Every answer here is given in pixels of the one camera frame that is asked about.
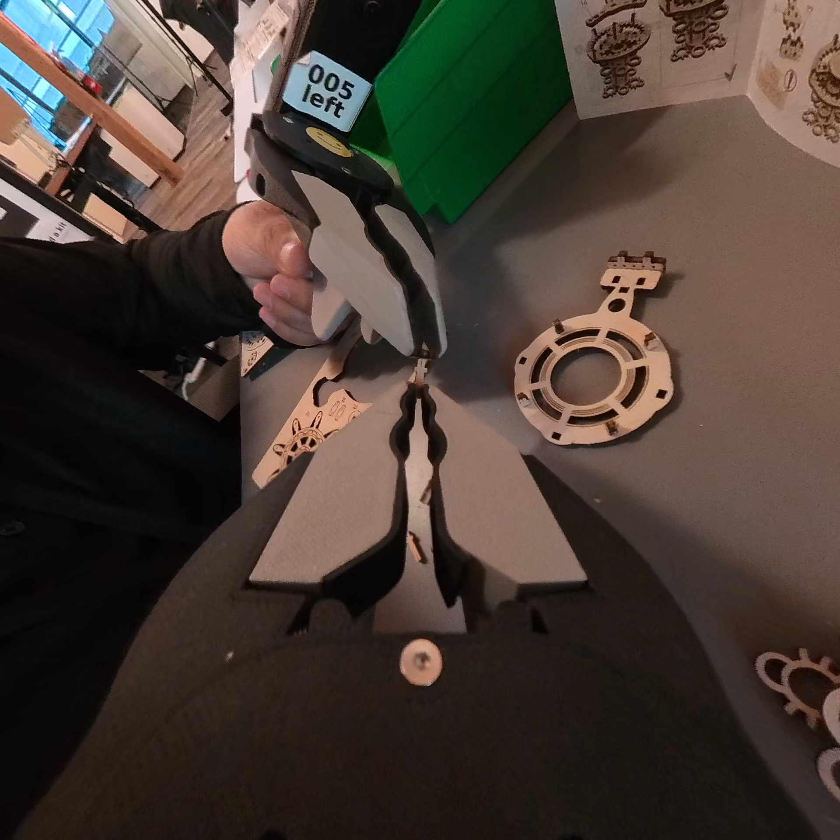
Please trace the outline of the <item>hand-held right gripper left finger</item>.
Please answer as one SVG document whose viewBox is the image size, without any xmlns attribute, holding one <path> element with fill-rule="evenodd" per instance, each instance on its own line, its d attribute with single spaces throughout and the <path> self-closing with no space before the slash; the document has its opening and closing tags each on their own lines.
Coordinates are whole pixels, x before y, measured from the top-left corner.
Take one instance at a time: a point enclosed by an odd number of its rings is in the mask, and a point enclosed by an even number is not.
<svg viewBox="0 0 840 840">
<path fill-rule="evenodd" d="M 302 458 L 302 477 L 249 576 L 251 585 L 336 599 L 357 616 L 399 582 L 415 399 L 414 385 L 395 385 Z"/>
</svg>

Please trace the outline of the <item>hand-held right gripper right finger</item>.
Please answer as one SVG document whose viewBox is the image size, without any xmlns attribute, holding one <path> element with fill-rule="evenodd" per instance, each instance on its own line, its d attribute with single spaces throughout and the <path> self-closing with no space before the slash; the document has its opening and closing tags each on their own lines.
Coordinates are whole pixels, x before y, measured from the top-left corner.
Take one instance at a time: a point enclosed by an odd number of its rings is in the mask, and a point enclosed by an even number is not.
<svg viewBox="0 0 840 840">
<path fill-rule="evenodd" d="M 524 457 L 435 386 L 422 390 L 437 585 L 471 610 L 581 588 L 587 575 Z"/>
</svg>

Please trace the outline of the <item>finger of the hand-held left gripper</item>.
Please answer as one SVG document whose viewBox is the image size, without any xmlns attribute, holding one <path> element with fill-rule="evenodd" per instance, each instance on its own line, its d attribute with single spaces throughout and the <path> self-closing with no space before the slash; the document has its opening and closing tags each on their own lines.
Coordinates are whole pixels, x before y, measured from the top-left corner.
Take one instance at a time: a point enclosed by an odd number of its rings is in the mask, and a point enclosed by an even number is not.
<svg viewBox="0 0 840 840">
<path fill-rule="evenodd" d="M 308 247 L 315 334 L 329 340 L 357 313 L 367 341 L 378 333 L 403 355 L 417 355 L 406 288 L 371 231 L 375 188 L 351 177 L 326 181 L 300 171 L 293 177 L 317 222 Z"/>
<path fill-rule="evenodd" d="M 408 320 L 413 331 L 415 355 L 437 359 L 447 349 L 447 333 L 434 253 L 402 209 L 379 205 L 377 216 L 404 254 L 396 273 L 407 293 Z"/>
</svg>

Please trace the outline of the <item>person's left forearm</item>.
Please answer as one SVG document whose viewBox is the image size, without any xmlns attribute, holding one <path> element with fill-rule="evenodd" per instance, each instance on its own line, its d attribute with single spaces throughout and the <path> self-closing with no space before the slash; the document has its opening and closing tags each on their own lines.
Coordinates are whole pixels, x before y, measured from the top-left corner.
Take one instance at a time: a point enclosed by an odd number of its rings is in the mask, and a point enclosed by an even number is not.
<svg viewBox="0 0 840 840">
<path fill-rule="evenodd" d="M 2 238 L 3 395 L 124 395 L 183 350 L 259 329 L 222 249 L 228 217 L 125 245 Z"/>
</svg>

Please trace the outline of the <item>printed wooden parts sheet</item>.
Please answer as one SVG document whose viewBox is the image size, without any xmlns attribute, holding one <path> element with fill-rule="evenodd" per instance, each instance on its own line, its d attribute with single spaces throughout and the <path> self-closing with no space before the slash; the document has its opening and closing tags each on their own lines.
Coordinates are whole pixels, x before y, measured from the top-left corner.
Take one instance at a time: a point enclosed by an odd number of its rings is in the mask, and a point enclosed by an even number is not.
<svg viewBox="0 0 840 840">
<path fill-rule="evenodd" d="M 258 330 L 241 332 L 239 340 L 239 374 L 241 377 L 246 377 L 272 349 L 274 343 L 266 334 Z"/>
<path fill-rule="evenodd" d="M 252 479 L 258 488 L 265 488 L 292 461 L 312 452 L 370 407 L 369 403 L 355 400 L 344 389 L 333 392 L 324 404 L 318 399 L 319 387 L 325 382 L 336 382 L 343 375 L 347 360 L 361 340 L 361 324 L 355 319 L 332 346 L 329 356 L 255 468 Z"/>
</svg>

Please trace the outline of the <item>person's left hand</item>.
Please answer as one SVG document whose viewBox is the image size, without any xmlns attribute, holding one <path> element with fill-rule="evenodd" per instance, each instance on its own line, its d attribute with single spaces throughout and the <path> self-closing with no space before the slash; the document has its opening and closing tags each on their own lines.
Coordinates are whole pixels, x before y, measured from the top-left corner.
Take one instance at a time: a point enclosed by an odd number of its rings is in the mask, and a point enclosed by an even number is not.
<svg viewBox="0 0 840 840">
<path fill-rule="evenodd" d="M 312 326 L 312 263 L 290 219 L 263 201 L 238 206 L 222 244 L 259 306 L 259 318 L 277 337 L 299 347 L 320 345 Z"/>
</svg>

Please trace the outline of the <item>green plastic bin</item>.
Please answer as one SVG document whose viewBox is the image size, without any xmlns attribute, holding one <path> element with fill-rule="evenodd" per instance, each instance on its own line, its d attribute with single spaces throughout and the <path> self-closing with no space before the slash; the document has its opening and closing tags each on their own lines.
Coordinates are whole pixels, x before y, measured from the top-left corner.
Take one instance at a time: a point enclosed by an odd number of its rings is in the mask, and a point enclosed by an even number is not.
<svg viewBox="0 0 840 840">
<path fill-rule="evenodd" d="M 350 140 L 453 223 L 571 97 L 554 2 L 421 2 Z"/>
</svg>

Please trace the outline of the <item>wooden beam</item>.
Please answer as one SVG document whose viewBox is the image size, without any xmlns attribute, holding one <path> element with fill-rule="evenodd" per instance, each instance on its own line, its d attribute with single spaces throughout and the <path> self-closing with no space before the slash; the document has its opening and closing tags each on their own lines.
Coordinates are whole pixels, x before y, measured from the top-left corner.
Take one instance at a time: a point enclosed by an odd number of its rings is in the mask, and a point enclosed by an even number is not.
<svg viewBox="0 0 840 840">
<path fill-rule="evenodd" d="M 166 154 L 146 138 L 122 115 L 111 108 L 104 100 L 93 96 L 97 104 L 91 104 L 92 115 L 88 115 L 102 129 L 121 143 L 143 163 L 149 166 L 159 177 L 172 186 L 177 186 L 184 177 L 183 168 L 174 163 Z"/>
</svg>

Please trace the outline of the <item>person's black jacket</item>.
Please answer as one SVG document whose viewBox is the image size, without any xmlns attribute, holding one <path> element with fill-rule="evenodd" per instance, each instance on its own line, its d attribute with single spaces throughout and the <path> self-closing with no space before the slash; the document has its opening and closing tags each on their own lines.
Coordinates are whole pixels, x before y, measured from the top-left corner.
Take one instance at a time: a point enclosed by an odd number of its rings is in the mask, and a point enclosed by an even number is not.
<svg viewBox="0 0 840 840">
<path fill-rule="evenodd" d="M 142 373 L 2 353 L 2 838 L 154 600 L 239 503 L 238 429 Z"/>
</svg>

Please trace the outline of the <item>framed white sign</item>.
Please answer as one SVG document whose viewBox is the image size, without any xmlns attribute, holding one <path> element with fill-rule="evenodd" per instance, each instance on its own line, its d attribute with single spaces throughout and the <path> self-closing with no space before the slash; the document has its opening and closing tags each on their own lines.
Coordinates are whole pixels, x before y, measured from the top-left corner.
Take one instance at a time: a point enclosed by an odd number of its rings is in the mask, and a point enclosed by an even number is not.
<svg viewBox="0 0 840 840">
<path fill-rule="evenodd" d="M 2 166 L 1 236 L 69 244 L 99 238 L 100 231 L 15 170 Z"/>
</svg>

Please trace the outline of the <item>large window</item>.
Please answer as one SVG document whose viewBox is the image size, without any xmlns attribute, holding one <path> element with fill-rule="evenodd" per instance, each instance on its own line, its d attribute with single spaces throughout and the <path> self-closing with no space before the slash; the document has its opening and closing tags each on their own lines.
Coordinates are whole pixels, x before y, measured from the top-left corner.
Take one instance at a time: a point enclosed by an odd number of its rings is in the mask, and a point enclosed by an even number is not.
<svg viewBox="0 0 840 840">
<path fill-rule="evenodd" d="M 47 51 L 12 23 L 4 13 L 1 13 L 1 43 L 79 110 L 87 115 L 93 114 L 91 104 L 97 104 L 97 100 L 91 98 L 89 92 L 74 77 L 61 69 Z"/>
</svg>

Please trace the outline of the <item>folded paper instruction sheet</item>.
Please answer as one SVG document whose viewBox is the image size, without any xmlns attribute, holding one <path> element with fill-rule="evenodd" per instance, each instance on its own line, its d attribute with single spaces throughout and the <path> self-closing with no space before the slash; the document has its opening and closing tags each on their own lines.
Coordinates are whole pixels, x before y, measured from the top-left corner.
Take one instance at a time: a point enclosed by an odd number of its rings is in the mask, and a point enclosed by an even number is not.
<svg viewBox="0 0 840 840">
<path fill-rule="evenodd" d="M 581 119 L 745 96 L 773 131 L 838 166 L 838 1 L 554 5 Z"/>
</svg>

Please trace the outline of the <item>wooden gear assembly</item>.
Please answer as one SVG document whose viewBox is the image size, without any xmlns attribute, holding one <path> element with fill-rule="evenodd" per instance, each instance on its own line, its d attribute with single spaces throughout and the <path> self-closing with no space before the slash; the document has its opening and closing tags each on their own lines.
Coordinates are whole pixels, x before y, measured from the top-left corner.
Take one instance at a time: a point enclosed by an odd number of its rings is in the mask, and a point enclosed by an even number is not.
<svg viewBox="0 0 840 840">
<path fill-rule="evenodd" d="M 829 795 L 839 800 L 839 668 L 830 657 L 812 657 L 804 647 L 794 655 L 761 653 L 753 663 L 760 681 L 783 700 L 784 712 L 800 718 L 813 732 L 825 733 L 832 746 L 815 758 L 815 771 Z"/>
</svg>

